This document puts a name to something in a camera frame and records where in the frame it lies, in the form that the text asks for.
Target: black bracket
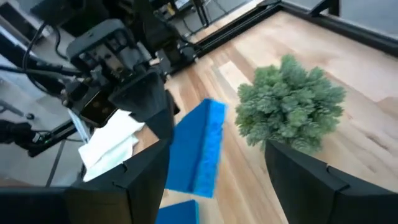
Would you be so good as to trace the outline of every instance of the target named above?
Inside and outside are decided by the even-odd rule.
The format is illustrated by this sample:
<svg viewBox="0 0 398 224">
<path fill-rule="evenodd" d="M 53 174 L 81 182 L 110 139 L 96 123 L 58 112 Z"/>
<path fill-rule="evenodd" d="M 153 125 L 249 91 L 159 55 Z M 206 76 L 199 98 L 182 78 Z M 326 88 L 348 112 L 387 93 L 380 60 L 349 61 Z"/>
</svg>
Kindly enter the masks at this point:
<svg viewBox="0 0 398 224">
<path fill-rule="evenodd" d="M 328 13 L 334 16 L 340 16 L 340 0 L 322 0 L 309 14 L 311 17 L 317 17 L 325 9 L 329 9 Z"/>
</svg>

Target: blue sponge piece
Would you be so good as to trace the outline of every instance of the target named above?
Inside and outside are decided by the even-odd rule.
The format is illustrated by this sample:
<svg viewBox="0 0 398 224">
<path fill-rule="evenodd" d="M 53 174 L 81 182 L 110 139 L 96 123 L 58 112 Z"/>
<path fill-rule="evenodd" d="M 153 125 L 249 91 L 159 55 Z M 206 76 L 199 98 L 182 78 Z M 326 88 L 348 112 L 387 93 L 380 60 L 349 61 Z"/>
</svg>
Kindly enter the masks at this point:
<svg viewBox="0 0 398 224">
<path fill-rule="evenodd" d="M 161 208 L 155 224 L 199 224 L 198 204 L 189 200 Z"/>
<path fill-rule="evenodd" d="M 205 99 L 174 129 L 166 188 L 212 197 L 226 106 Z"/>
</svg>

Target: wooden table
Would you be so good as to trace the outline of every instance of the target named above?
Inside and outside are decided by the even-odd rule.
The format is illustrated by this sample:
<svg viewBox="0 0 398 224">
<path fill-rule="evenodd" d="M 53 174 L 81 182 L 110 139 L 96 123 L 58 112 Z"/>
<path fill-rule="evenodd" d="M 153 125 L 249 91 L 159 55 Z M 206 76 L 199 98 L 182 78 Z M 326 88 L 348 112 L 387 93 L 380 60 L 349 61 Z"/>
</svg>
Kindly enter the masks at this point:
<svg viewBox="0 0 398 224">
<path fill-rule="evenodd" d="M 251 2 L 198 34 L 200 39 L 244 11 Z M 279 12 L 224 44 L 167 82 L 181 112 L 177 121 L 202 99 L 228 105 L 223 150 L 215 197 L 195 197 L 166 190 L 162 206 L 194 198 L 201 223 L 287 223 L 269 180 L 264 155 L 249 147 L 234 125 L 236 94 L 251 83 L 254 69 L 280 64 L 294 54 L 307 68 L 319 66 L 327 77 L 346 88 L 344 115 L 338 129 L 323 139 L 315 157 L 349 174 L 398 192 L 398 60 L 294 16 Z M 139 134 L 137 151 L 155 137 Z"/>
</svg>

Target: green plant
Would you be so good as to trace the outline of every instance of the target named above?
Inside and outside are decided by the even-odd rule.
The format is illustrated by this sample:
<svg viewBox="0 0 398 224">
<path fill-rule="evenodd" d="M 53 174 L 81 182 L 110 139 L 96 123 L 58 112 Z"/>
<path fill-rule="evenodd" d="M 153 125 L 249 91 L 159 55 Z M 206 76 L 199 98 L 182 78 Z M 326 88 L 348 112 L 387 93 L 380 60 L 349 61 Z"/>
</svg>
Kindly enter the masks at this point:
<svg viewBox="0 0 398 224">
<path fill-rule="evenodd" d="M 272 139 L 307 154 L 320 150 L 321 138 L 332 132 L 343 109 L 345 91 L 332 86 L 324 71 L 307 72 L 292 55 L 255 71 L 253 85 L 239 86 L 241 104 L 236 125 L 249 145 Z"/>
</svg>

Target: gray floor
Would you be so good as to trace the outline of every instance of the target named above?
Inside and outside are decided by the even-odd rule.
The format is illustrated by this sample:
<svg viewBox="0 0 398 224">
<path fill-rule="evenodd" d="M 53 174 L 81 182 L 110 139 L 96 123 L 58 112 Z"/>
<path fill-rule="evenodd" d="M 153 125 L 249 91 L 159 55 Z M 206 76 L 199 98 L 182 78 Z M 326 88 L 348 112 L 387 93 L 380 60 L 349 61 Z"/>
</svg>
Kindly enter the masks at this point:
<svg viewBox="0 0 398 224">
<path fill-rule="evenodd" d="M 318 0 L 290 0 L 294 3 L 311 8 Z M 218 0 L 219 5 L 230 11 L 245 0 Z M 210 19 L 213 21 L 224 14 L 214 0 L 206 6 Z M 391 36 L 398 37 L 398 1 L 397 0 L 342 0 L 343 19 L 371 29 L 380 30 Z M 185 21 L 188 27 L 195 31 L 201 27 L 196 13 L 189 13 Z M 175 24 L 182 34 L 190 31 L 181 20 Z M 70 36 L 62 35 L 61 51 L 72 40 Z M 53 52 L 54 41 L 44 42 L 36 48 L 36 53 L 42 58 L 54 62 L 62 62 Z M 67 111 L 57 99 L 49 96 L 34 98 L 16 85 L 0 84 L 0 96 L 3 100 L 13 102 L 14 106 L 23 111 L 35 113 L 37 120 L 32 124 L 37 129 L 52 129 L 68 119 Z M 22 121 L 23 119 L 8 112 L 0 114 L 0 119 Z M 62 154 L 59 167 L 53 181 L 54 185 L 68 185 L 75 180 L 81 166 L 77 149 L 79 143 L 68 142 Z M 0 145 L 0 174 L 7 175 L 34 185 L 44 185 L 49 176 L 51 166 L 57 154 L 58 146 L 51 148 L 36 158 L 29 158 L 26 152 L 14 145 Z"/>
</svg>

